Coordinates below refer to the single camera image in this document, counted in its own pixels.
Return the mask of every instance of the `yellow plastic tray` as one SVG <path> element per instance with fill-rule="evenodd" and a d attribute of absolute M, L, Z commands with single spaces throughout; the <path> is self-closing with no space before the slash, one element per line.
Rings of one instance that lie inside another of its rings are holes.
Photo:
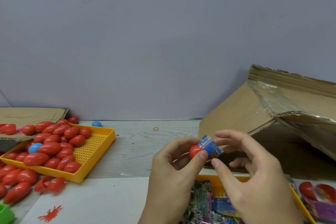
<path fill-rule="evenodd" d="M 236 176 L 236 178 L 239 181 L 241 181 L 241 182 L 247 182 L 250 179 L 250 177 L 248 177 L 248 176 Z M 224 197 L 224 195 L 225 195 L 225 189 L 223 188 L 223 185 L 222 185 L 222 183 L 221 183 L 221 181 L 220 181 L 220 179 L 218 178 L 217 175 L 198 175 L 197 181 L 199 181 L 199 182 L 210 181 L 212 194 L 215 197 L 221 197 L 221 198 Z M 296 192 L 292 188 L 292 186 L 291 186 L 291 189 L 292 189 L 292 192 L 293 192 L 294 201 L 295 201 L 298 209 L 302 213 L 302 215 L 307 220 L 309 220 L 310 222 L 312 222 L 313 224 L 316 224 L 315 220 L 310 215 L 310 213 L 308 212 L 307 208 L 304 206 L 304 204 L 300 200 L 300 197 L 296 194 Z M 236 213 L 234 213 L 233 217 L 239 217 L 239 216 Z"/>
<path fill-rule="evenodd" d="M 92 135 L 88 139 L 86 139 L 86 143 L 84 145 L 73 149 L 76 161 L 82 164 L 82 167 L 79 168 L 79 170 L 74 174 L 47 167 L 40 167 L 40 166 L 28 167 L 24 165 L 23 162 L 6 158 L 6 155 L 11 151 L 26 147 L 26 144 L 29 141 L 24 141 L 18 144 L 13 149 L 3 154 L 0 157 L 0 159 L 7 165 L 15 165 L 17 167 L 24 169 L 32 169 L 43 175 L 50 175 L 53 177 L 63 177 L 68 181 L 82 182 L 85 176 L 91 170 L 91 168 L 93 168 L 95 163 L 99 160 L 99 158 L 104 154 L 107 148 L 115 140 L 116 134 L 113 128 L 100 128 L 100 127 L 82 126 L 74 124 L 70 126 L 78 128 L 90 128 L 92 131 Z"/>

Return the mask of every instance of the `corrugated cardboard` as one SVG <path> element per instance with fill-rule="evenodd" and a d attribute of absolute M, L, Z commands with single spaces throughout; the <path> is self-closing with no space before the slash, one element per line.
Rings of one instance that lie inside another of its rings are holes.
<path fill-rule="evenodd" d="M 247 81 L 200 122 L 199 137 L 222 129 L 253 136 L 293 177 L 336 180 L 333 82 L 252 65 Z"/>
<path fill-rule="evenodd" d="M 23 127 L 28 124 L 36 125 L 41 121 L 57 122 L 67 114 L 67 108 L 37 108 L 37 107 L 1 107 L 0 124 L 16 124 Z M 22 132 L 8 136 L 0 134 L 0 140 L 15 140 L 17 142 L 32 139 L 34 136 L 26 136 Z"/>

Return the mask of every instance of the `hand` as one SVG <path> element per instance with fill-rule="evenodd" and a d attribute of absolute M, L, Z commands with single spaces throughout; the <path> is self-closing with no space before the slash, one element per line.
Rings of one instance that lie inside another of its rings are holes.
<path fill-rule="evenodd" d="M 200 151 L 193 159 L 189 149 L 200 140 L 177 138 L 154 154 L 145 208 L 138 224 L 176 224 L 187 209 L 191 188 L 208 153 Z"/>
<path fill-rule="evenodd" d="M 219 159 L 212 159 L 232 205 L 246 224 L 302 224 L 292 191 L 279 161 L 248 134 L 233 130 L 217 131 L 217 143 L 224 152 L 244 151 L 248 158 L 236 158 L 232 168 L 245 167 L 251 179 L 242 183 Z"/>

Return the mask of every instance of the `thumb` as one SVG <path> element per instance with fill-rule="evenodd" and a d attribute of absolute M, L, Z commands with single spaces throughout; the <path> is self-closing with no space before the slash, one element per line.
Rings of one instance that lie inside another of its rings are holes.
<path fill-rule="evenodd" d="M 237 187 L 240 184 L 240 181 L 237 180 L 236 177 L 233 176 L 231 170 L 218 158 L 213 158 L 211 160 L 212 166 L 215 168 L 216 173 L 223 184 L 225 192 L 232 200 L 235 192 L 237 192 Z"/>
<path fill-rule="evenodd" d="M 197 178 L 197 175 L 204 167 L 207 159 L 208 159 L 208 153 L 203 150 L 200 151 L 198 154 L 195 155 L 191 159 L 191 161 L 184 167 L 184 172 L 186 173 L 187 177 L 192 178 L 192 182 L 194 182 Z"/>

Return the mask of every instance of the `blue plastic ball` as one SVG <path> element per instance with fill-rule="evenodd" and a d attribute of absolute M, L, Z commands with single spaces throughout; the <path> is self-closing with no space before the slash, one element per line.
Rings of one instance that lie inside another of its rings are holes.
<path fill-rule="evenodd" d="M 40 146 L 42 146 L 42 143 L 33 143 L 29 148 L 28 148 L 28 152 L 29 153 L 36 153 L 38 151 L 38 149 L 40 148 Z"/>
<path fill-rule="evenodd" d="M 101 122 L 100 121 L 94 121 L 94 122 L 92 122 L 92 126 L 94 126 L 94 127 L 103 127 L 103 125 L 101 124 Z"/>

